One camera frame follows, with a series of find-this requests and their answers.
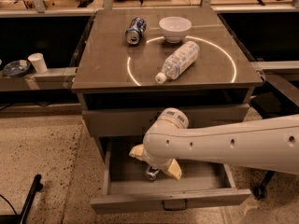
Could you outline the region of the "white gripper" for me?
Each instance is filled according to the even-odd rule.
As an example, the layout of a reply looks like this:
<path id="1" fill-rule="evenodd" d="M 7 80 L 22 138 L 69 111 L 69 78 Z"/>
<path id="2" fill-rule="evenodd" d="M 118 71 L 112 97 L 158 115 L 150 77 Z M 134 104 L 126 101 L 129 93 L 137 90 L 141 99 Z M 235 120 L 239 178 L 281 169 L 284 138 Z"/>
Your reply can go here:
<path id="1" fill-rule="evenodd" d="M 144 151 L 143 145 L 134 146 L 129 152 L 129 156 L 136 159 L 142 159 L 153 168 L 163 171 L 166 175 L 179 181 L 182 176 L 181 168 L 175 159 L 156 157 Z"/>

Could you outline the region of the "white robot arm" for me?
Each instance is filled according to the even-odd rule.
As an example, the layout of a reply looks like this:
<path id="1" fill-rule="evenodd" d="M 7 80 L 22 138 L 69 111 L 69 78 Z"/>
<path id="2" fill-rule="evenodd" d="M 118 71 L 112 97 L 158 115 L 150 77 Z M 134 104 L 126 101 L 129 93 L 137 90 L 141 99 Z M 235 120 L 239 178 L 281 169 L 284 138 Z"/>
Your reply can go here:
<path id="1" fill-rule="evenodd" d="M 176 180 L 182 176 L 179 160 L 299 174 L 298 115 L 205 128 L 188 125 L 183 112 L 165 109 L 130 156 Z"/>

